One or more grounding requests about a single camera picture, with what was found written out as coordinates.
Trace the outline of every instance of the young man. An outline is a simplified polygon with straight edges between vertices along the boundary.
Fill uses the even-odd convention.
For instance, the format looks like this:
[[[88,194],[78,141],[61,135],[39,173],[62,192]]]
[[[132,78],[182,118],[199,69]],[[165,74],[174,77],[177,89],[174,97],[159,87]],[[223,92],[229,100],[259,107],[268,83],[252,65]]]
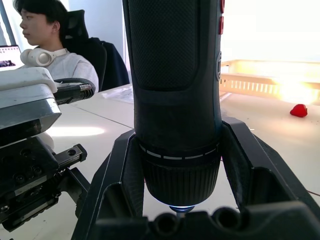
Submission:
[[[32,46],[55,52],[64,49],[67,10],[59,0],[15,0],[15,9],[20,13],[22,33]],[[96,92],[99,79],[95,68],[84,57],[67,52],[46,66],[54,80],[82,78],[91,81]]]

